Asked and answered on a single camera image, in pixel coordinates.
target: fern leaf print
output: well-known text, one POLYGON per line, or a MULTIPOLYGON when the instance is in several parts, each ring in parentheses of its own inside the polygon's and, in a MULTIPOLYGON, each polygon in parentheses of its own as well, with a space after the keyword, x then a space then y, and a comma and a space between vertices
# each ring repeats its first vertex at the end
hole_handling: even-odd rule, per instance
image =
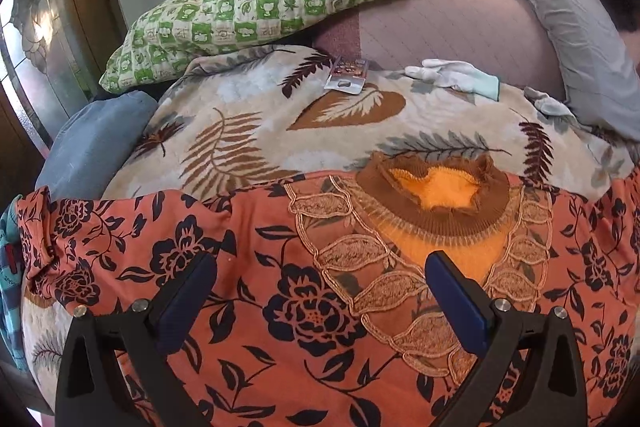
POLYGON ((65 349, 65 339, 61 331, 46 330, 40 340, 33 346, 31 361, 33 369, 38 374, 46 369, 57 375, 62 363, 62 352, 65 349))
POLYGON ((525 147, 527 159, 524 162, 524 175, 534 183, 546 183, 551 175, 551 163, 554 159, 551 140, 539 123, 520 122, 520 130, 529 141, 525 147))
MULTIPOLYGON (((418 134, 404 134, 387 138, 386 142, 377 145, 378 150, 387 156, 399 156, 402 154, 415 153, 426 161, 439 162, 452 156, 468 158, 474 160, 485 153, 502 152, 511 156, 511 153, 504 149, 496 149, 489 146, 481 134, 476 132, 473 137, 462 133, 449 131, 447 136, 439 133, 428 134, 420 132, 418 134)), ((370 153, 366 158, 354 162, 347 169, 361 169, 369 161, 370 153)))
POLYGON ((270 165, 256 147, 254 132, 262 121, 260 113, 248 112, 227 118, 222 111, 214 110, 220 119, 196 136, 182 161, 182 188, 206 198, 298 174, 270 165))
POLYGON ((133 149, 128 161, 132 162, 157 148, 162 150, 162 157, 164 158, 166 156, 165 142, 182 131, 191 121, 193 121, 193 117, 179 116, 174 111, 162 118, 157 124, 148 126, 135 149, 133 149))
POLYGON ((316 52, 305 58, 305 61, 280 83, 283 95, 286 98, 291 98, 293 89, 295 87, 299 87, 306 77, 310 74, 316 73, 319 68, 330 68, 331 63, 332 58, 329 55, 325 55, 320 52, 316 52))

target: bed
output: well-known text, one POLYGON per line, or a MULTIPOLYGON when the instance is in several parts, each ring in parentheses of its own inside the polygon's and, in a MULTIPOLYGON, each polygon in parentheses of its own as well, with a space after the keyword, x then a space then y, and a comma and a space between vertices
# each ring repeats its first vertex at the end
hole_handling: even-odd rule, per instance
MULTIPOLYGON (((499 169, 595 199, 638 159, 635 144, 548 118, 526 99, 519 88, 561 98, 562 81, 525 0, 389 0, 300 38, 316 49, 277 43, 194 60, 162 96, 103 198, 178 188, 205 200, 301 172, 355 170, 373 151, 413 151, 429 160, 488 153, 499 169), (503 20, 494 17, 498 6, 503 20), (399 34, 410 35, 407 45, 398 47, 399 34), (323 90, 340 52, 373 60, 356 97, 323 90), (496 74, 504 81, 499 102, 404 74, 402 66, 431 56, 496 74)), ((53 409, 71 319, 57 302, 25 285, 23 293, 30 369, 53 409)))

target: black flower pattern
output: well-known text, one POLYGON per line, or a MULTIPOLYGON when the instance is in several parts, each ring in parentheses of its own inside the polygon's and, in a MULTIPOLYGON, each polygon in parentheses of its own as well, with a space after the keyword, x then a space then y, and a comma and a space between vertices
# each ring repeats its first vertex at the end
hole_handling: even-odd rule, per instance
POLYGON ((46 202, 47 202, 47 210, 49 211, 49 214, 54 213, 58 209, 58 202, 57 201, 51 201, 51 199, 50 199, 49 189, 47 189, 46 202))
POLYGON ((55 297, 63 306, 77 302, 94 306, 100 300, 100 286, 95 283, 91 265, 85 259, 79 259, 73 272, 64 274, 56 282, 55 297))
POLYGON ((297 341, 311 355, 321 357, 338 344, 353 346, 367 334, 312 267, 286 264, 278 290, 262 315, 269 323, 269 332, 279 341, 297 341))
POLYGON ((175 227, 175 238, 158 241, 154 245, 149 268, 160 276, 156 279, 159 287, 184 270, 196 254, 214 253, 220 248, 219 241, 202 236, 196 217, 191 215, 175 227))
POLYGON ((611 358, 605 364, 607 371, 598 383, 605 398, 615 398, 622 390, 628 373, 630 354, 628 335, 620 335, 613 339, 609 350, 611 358))
POLYGON ((593 244, 593 239, 582 245, 580 253, 584 261, 584 281, 587 286, 594 292, 601 290, 604 286, 613 288, 611 273, 607 270, 607 260, 603 255, 598 256, 598 250, 593 244))
POLYGON ((611 207, 611 215, 613 217, 622 217, 626 214, 626 204, 620 199, 616 198, 613 206, 611 207))
POLYGON ((33 278, 33 290, 36 295, 43 295, 42 288, 47 282, 45 275, 46 272, 40 272, 33 278))
POLYGON ((25 271, 29 273, 31 266, 42 268, 40 252, 37 248, 33 248, 33 245, 31 244, 33 235, 31 235, 30 230, 26 227, 18 227, 18 231, 20 232, 20 242, 22 243, 22 256, 25 259, 25 271))
POLYGON ((634 229, 631 232, 631 248, 640 255, 640 208, 634 210, 634 229))
POLYGON ((50 272, 55 272, 57 270, 60 269, 60 256, 55 256, 53 258, 53 261, 49 264, 49 270, 50 272))
POLYGON ((65 247, 66 257, 68 258, 69 261, 75 261, 76 260, 76 246, 77 245, 78 245, 78 243, 76 242, 75 239, 73 239, 73 238, 69 239, 69 242, 67 243, 67 245, 65 247))
POLYGON ((91 218, 93 210, 93 201, 62 200, 54 232, 62 237, 74 235, 82 228, 82 223, 86 223, 91 218))

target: leaf-patterned blanket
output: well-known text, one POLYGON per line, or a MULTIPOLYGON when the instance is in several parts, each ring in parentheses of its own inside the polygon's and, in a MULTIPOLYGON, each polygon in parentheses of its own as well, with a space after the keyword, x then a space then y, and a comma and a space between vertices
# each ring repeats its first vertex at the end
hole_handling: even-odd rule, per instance
MULTIPOLYGON (((104 199, 169 188, 206 199, 298 172, 355 170, 376 150, 418 152, 428 160, 489 153, 498 169, 591 200, 632 171, 624 146, 545 118, 515 87, 500 86, 500 101, 493 102, 402 72, 369 71, 353 96, 324 90, 330 64, 302 46, 195 60, 159 103, 104 199)), ((22 307, 26 352, 53 406, 60 331, 70 319, 57 303, 33 301, 24 299, 22 307)))

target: floral blouse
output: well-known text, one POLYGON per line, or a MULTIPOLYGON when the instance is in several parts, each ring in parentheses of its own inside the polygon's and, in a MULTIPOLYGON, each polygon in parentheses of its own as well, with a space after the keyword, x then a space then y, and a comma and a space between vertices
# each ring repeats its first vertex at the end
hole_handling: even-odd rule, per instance
MULTIPOLYGON (((510 225, 480 282, 519 309, 567 309, 591 426, 627 376, 640 295, 639 173, 598 201, 494 176, 504 193, 490 224, 510 225)), ((212 293, 168 357, 212 424, 428 425, 475 359, 430 301, 423 268, 374 225, 402 217, 372 183, 318 172, 202 202, 176 190, 52 202, 42 188, 18 202, 30 289, 69 312, 83 304, 110 314, 153 298, 194 256, 212 255, 212 293)), ((158 425, 126 355, 119 360, 133 401, 158 425)), ((523 367, 516 355, 485 422, 500 418, 523 367)))

